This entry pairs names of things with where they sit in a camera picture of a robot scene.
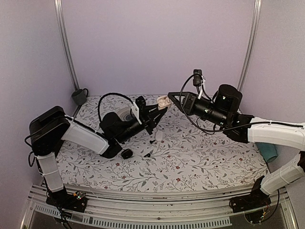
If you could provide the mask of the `cream earbud charging case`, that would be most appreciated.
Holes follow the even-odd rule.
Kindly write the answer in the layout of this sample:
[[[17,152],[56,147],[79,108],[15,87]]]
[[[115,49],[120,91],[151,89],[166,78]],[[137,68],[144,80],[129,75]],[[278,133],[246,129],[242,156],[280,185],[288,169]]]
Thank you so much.
[[[156,102],[158,104],[158,110],[162,110],[162,109],[165,109],[165,108],[170,108],[171,105],[172,105],[171,100],[166,95],[158,97]]]

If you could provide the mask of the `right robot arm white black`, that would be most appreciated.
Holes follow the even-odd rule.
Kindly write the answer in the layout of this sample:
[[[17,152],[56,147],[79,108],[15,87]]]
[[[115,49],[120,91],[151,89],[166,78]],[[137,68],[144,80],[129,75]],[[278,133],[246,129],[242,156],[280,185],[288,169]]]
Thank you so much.
[[[299,153],[275,172],[259,178],[246,198],[250,208],[258,207],[276,190],[305,175],[305,125],[266,120],[238,113],[242,93],[228,84],[219,86],[211,102],[191,92],[169,92],[168,97],[187,117],[197,117],[220,127],[228,138],[240,143],[269,143],[288,146]]]

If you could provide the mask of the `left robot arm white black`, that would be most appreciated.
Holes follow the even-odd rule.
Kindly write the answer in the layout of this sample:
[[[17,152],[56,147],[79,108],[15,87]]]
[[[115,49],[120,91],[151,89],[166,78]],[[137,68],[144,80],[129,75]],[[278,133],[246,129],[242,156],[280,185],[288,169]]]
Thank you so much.
[[[102,133],[65,114],[60,106],[55,106],[30,122],[29,145],[41,168],[41,175],[52,193],[52,199],[60,207],[67,207],[71,197],[63,191],[65,186],[61,179],[54,149],[60,141],[69,141],[81,145],[104,158],[113,158],[121,150],[121,144],[143,130],[152,134],[167,108],[147,105],[143,108],[131,108],[134,118],[122,121],[115,112],[107,113],[100,127]]]

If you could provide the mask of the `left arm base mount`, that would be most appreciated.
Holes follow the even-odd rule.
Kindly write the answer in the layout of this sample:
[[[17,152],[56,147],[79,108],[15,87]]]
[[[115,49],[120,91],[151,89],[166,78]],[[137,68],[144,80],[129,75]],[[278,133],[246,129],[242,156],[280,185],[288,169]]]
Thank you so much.
[[[67,193],[65,189],[57,192],[49,192],[46,203],[58,208],[84,213],[88,199],[86,193],[76,191],[73,194]]]

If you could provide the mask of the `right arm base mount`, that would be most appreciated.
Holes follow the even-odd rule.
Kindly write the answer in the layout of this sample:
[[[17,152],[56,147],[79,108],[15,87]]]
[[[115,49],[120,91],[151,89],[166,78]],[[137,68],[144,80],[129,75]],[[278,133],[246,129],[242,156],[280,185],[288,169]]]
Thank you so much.
[[[244,214],[245,219],[251,224],[259,224],[264,220],[270,204],[270,198],[259,198],[252,196],[251,194],[233,197],[229,201],[229,207],[232,209],[233,213],[260,208],[258,211]]]

